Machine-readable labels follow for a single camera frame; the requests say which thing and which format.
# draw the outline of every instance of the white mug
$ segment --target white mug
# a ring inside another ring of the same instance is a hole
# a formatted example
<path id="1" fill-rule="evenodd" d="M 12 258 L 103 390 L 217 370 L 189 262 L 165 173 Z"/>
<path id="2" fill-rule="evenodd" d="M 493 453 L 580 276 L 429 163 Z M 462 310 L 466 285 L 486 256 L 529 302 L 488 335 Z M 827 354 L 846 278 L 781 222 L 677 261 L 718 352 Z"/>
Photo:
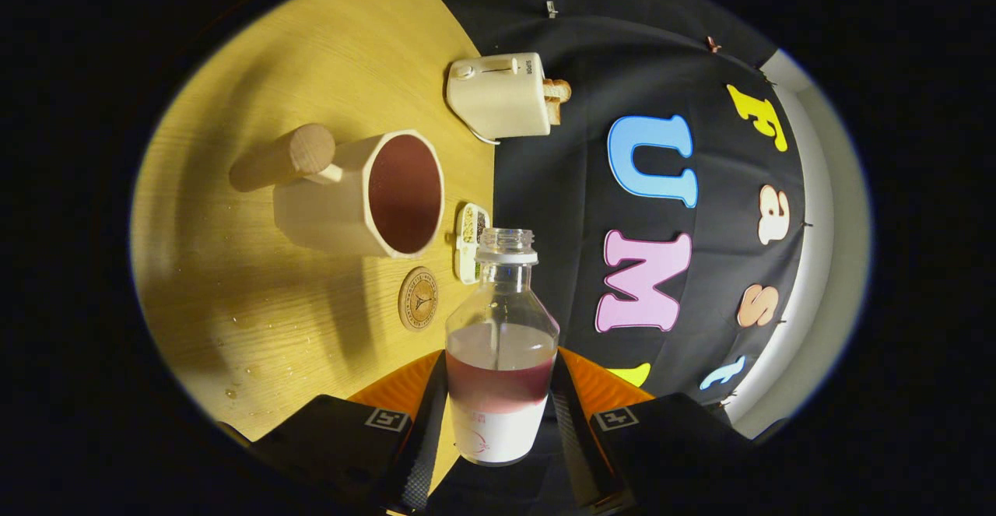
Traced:
<path id="1" fill-rule="evenodd" d="M 277 228 L 296 245 L 338 256 L 419 257 L 444 206 L 435 148 L 413 129 L 337 146 L 321 176 L 273 190 Z"/>
<path id="2" fill-rule="evenodd" d="M 453 62 L 446 104 L 487 139 L 550 134 L 538 54 L 502 54 Z"/>

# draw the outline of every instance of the blue letter u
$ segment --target blue letter u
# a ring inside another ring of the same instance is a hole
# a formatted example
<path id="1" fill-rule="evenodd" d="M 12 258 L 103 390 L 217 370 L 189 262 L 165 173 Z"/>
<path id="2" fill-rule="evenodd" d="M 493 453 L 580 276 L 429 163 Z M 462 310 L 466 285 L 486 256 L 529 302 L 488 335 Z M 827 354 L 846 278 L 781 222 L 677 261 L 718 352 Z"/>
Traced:
<path id="1" fill-rule="evenodd" d="M 633 164 L 638 146 L 673 148 L 687 158 L 691 156 L 691 131 L 680 115 L 670 119 L 642 118 L 626 115 L 608 130 L 608 168 L 622 189 L 640 197 L 680 199 L 686 207 L 698 202 L 698 179 L 695 172 L 684 169 L 680 176 L 647 175 Z"/>

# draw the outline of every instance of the mug handle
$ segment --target mug handle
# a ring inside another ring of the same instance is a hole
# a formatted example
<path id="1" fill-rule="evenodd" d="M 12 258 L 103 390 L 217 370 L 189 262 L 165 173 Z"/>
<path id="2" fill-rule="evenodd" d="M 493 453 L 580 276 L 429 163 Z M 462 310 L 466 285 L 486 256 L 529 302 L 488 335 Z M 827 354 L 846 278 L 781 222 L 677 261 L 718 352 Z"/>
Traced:
<path id="1" fill-rule="evenodd" d="M 228 180 L 243 192 L 300 178 L 323 185 L 335 183 L 342 179 L 342 168 L 331 162 L 334 156 L 335 138 L 328 129 L 308 123 L 240 156 Z"/>

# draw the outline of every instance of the white wall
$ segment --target white wall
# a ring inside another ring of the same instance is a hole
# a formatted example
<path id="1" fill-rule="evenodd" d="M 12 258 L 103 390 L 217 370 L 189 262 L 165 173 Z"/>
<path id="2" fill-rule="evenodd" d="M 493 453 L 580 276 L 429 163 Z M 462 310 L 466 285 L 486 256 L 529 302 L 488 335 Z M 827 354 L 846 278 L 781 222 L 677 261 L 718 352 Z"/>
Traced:
<path id="1" fill-rule="evenodd" d="M 777 84 L 796 138 L 812 226 L 804 232 L 786 322 L 725 403 L 733 427 L 751 438 L 799 409 L 833 369 L 860 314 L 872 252 L 864 175 L 832 105 L 783 51 L 761 70 Z"/>

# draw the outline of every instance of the bread slice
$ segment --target bread slice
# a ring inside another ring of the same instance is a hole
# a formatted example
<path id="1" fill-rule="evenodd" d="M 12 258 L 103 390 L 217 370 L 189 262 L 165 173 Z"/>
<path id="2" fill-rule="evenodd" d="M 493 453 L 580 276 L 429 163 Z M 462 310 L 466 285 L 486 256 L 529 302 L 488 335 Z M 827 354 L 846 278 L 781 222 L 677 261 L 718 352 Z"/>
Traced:
<path id="1" fill-rule="evenodd" d="M 559 99 L 555 97 L 543 98 L 547 102 L 547 115 L 551 125 L 559 125 Z"/>
<path id="2" fill-rule="evenodd" d="M 570 84 L 566 80 L 543 79 L 543 95 L 545 98 L 555 97 L 563 104 L 570 99 Z"/>
<path id="3" fill-rule="evenodd" d="M 543 99 L 551 125 L 559 125 L 559 105 L 570 99 L 570 84 L 566 80 L 543 79 Z"/>

